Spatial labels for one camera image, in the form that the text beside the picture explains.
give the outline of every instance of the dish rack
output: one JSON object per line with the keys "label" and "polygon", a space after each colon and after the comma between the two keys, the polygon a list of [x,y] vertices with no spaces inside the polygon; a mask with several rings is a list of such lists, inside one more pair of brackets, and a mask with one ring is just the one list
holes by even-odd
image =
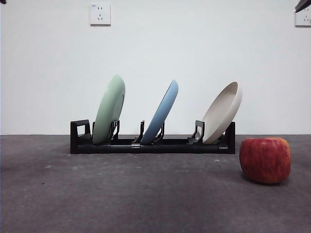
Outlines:
{"label": "dish rack", "polygon": [[[70,153],[71,154],[94,154],[94,153],[217,153],[235,154],[235,122],[226,129],[225,133],[210,145],[203,144],[204,127],[202,121],[195,122],[195,131],[188,138],[164,138],[164,123],[160,133],[150,144],[141,144],[144,133],[144,121],[140,123],[140,134],[138,137],[119,138],[120,121],[111,122],[109,128],[109,139],[101,144],[92,143],[89,120],[72,121],[70,123]],[[85,133],[78,135],[78,127],[84,126]],[[198,128],[201,135],[196,138]]]}

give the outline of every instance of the ceramic plate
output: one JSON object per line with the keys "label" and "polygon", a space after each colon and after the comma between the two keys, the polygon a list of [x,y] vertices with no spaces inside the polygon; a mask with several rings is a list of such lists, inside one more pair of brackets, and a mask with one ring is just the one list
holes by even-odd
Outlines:
{"label": "ceramic plate", "polygon": [[237,82],[222,90],[203,117],[204,144],[215,142],[224,133],[238,112],[241,101],[242,90]]}
{"label": "ceramic plate", "polygon": [[123,79],[116,75],[110,81],[99,106],[93,130],[93,144],[99,144],[109,138],[112,121],[119,120],[125,97]]}
{"label": "ceramic plate", "polygon": [[144,136],[142,137],[141,144],[152,143],[155,136],[161,129],[167,115],[169,114],[176,96],[178,93],[178,84],[175,80],[172,81],[169,89],[166,91],[154,117],[152,118],[150,125],[148,126]]}

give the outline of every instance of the wall socket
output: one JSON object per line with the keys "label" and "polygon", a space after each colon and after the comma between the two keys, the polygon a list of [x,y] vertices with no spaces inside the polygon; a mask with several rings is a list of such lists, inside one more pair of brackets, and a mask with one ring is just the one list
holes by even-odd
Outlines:
{"label": "wall socket", "polygon": [[90,25],[111,25],[111,6],[108,3],[92,4],[89,8]]}
{"label": "wall socket", "polygon": [[311,6],[308,6],[304,10],[295,13],[295,25],[311,27]]}

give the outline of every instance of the concrete floor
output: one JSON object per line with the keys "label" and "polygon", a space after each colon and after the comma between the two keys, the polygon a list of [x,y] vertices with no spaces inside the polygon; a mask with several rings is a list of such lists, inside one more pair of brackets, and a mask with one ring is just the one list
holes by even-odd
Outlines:
{"label": "concrete floor", "polygon": [[1,136],[2,233],[310,233],[311,135],[290,177],[250,182],[237,154],[69,154],[69,136]]}

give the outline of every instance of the red apple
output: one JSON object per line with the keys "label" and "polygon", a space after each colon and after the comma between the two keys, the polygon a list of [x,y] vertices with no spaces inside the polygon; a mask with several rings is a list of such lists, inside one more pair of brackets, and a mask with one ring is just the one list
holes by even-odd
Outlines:
{"label": "red apple", "polygon": [[244,174],[260,183],[280,183],[291,171],[291,151],[280,137],[247,138],[240,148],[240,164]]}

